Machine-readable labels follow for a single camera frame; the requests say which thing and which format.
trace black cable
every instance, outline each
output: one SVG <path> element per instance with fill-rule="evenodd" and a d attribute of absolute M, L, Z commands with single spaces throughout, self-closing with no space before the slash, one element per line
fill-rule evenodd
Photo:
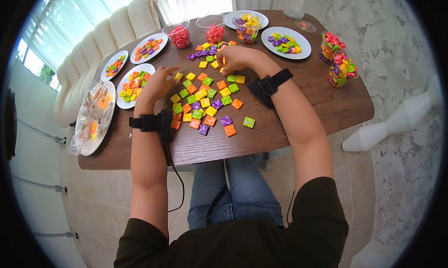
<path fill-rule="evenodd" d="M 168 212 L 173 212 L 173 211 L 175 211 L 175 210 L 180 209 L 180 208 L 182 207 L 182 205 L 184 204 L 184 199 L 185 199 L 185 185 L 184 185 L 184 181 L 182 181 L 181 176 L 179 176 L 179 173 L 177 172 L 176 167 L 174 167 L 174 163 L 172 162 L 172 159 L 171 159 L 171 152 L 170 152 L 170 150 L 169 150 L 169 144 L 168 144 L 168 143 L 167 143 L 167 153 L 168 153 L 168 159 L 169 159 L 170 162 L 171 162 L 171 166 L 172 166 L 172 168 L 174 169 L 174 171 L 176 172 L 177 177 L 179 178 L 179 180 L 180 180 L 181 183 L 182 183 L 182 203 L 181 203 L 181 205 L 180 205 L 179 207 L 177 207 L 177 208 L 175 208 L 175 209 L 172 209 L 172 210 L 169 210 L 169 211 L 168 211 Z"/>
<path fill-rule="evenodd" d="M 286 134 L 286 131 L 285 131 L 284 128 L 283 128 L 283 124 L 281 123 L 281 120 L 280 120 L 280 118 L 279 118 L 279 115 L 277 114 L 276 109 L 275 109 L 275 108 L 272 108 L 272 111 L 273 111 L 274 114 L 276 115 L 276 118 L 277 118 L 278 122 L 280 123 L 281 128 L 283 129 L 283 132 Z M 293 204 L 293 198 L 294 198 L 294 191 L 293 191 L 293 195 L 291 196 L 291 202 L 289 202 L 288 211 L 287 211 L 287 213 L 286 213 L 286 223 L 288 223 L 288 225 L 289 225 L 289 220 L 288 220 L 288 218 L 289 218 L 289 210 L 291 209 L 291 205 Z"/>

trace cup of mixed candy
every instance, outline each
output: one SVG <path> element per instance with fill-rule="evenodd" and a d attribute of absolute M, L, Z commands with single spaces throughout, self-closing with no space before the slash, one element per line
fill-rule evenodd
<path fill-rule="evenodd" d="M 263 18 L 257 14 L 240 12 L 232 17 L 232 22 L 237 28 L 237 35 L 241 42 L 253 44 L 258 36 L 258 31 L 263 25 Z"/>
<path fill-rule="evenodd" d="M 167 35 L 173 45 L 178 49 L 182 49 L 191 44 L 188 25 L 190 25 L 188 19 L 182 19 L 179 22 L 170 22 L 162 29 L 162 33 Z"/>
<path fill-rule="evenodd" d="M 334 36 L 330 32 L 322 32 L 322 44 L 320 45 L 319 58 L 322 62 L 331 64 L 335 51 L 343 51 L 345 43 L 340 41 L 338 36 Z"/>
<path fill-rule="evenodd" d="M 196 25 L 205 32 L 207 42 L 217 44 L 224 39 L 224 23 L 227 16 L 222 13 L 206 14 L 196 20 Z"/>
<path fill-rule="evenodd" d="M 358 67 L 353 63 L 352 59 L 345 52 L 334 52 L 333 65 L 328 74 L 328 82 L 338 88 L 343 86 L 346 81 L 357 79 L 358 77 Z"/>

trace white couch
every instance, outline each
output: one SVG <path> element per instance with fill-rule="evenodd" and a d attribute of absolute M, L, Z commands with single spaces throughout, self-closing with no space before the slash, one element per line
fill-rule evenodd
<path fill-rule="evenodd" d="M 76 121 L 86 92 L 101 61 L 130 42 L 160 29 L 155 0 L 133 0 L 90 31 L 67 55 L 56 75 L 61 89 L 53 117 L 62 127 Z"/>

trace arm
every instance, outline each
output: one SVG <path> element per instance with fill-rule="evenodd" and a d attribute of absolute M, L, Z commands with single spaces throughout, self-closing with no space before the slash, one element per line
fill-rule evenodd
<path fill-rule="evenodd" d="M 179 80 L 166 81 L 180 67 L 159 67 L 137 98 L 134 118 L 154 114 L 154 104 Z M 130 218 L 144 220 L 168 238 L 167 164 L 157 132 L 132 130 Z"/>
<path fill-rule="evenodd" d="M 281 68 L 266 54 L 250 48 L 236 45 L 219 51 L 217 60 L 221 67 L 222 57 L 226 58 L 223 75 L 233 70 L 251 68 L 263 79 L 267 75 L 273 76 L 281 71 Z M 277 93 L 272 94 L 271 99 L 293 149 L 296 193 L 314 178 L 333 178 L 327 134 L 300 89 L 292 80 L 288 80 L 278 87 Z M 295 118 L 289 116 L 290 111 L 297 112 Z"/>

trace jeans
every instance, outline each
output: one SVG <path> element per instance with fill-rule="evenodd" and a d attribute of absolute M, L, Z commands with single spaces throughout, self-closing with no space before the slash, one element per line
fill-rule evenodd
<path fill-rule="evenodd" d="M 227 168 L 230 189 L 225 179 Z M 206 226 L 210 205 L 221 189 L 227 190 L 210 214 L 212 224 L 225 220 L 258 219 L 283 226 L 281 207 L 251 155 L 195 165 L 188 225 Z"/>

